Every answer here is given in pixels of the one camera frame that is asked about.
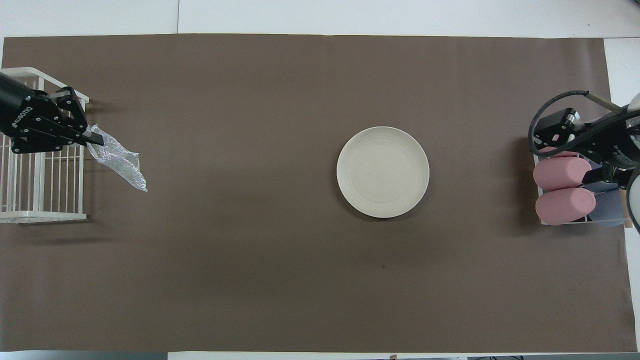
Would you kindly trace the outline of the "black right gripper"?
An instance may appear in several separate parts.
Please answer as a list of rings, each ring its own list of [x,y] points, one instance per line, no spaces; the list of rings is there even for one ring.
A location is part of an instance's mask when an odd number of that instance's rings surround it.
[[[611,165],[587,171],[582,178],[582,187],[588,191],[626,190],[633,168],[640,159],[639,118],[616,121],[585,141],[583,133],[589,127],[574,108],[553,112],[538,120],[533,134],[534,148],[553,150],[580,140],[570,150],[583,150],[583,156],[589,161]]]

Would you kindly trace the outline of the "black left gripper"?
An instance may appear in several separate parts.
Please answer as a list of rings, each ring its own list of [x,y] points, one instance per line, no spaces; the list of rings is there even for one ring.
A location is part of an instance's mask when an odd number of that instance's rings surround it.
[[[105,145],[103,136],[91,133],[75,89],[47,93],[6,73],[0,77],[0,130],[13,138],[14,154],[58,152],[72,145]]]

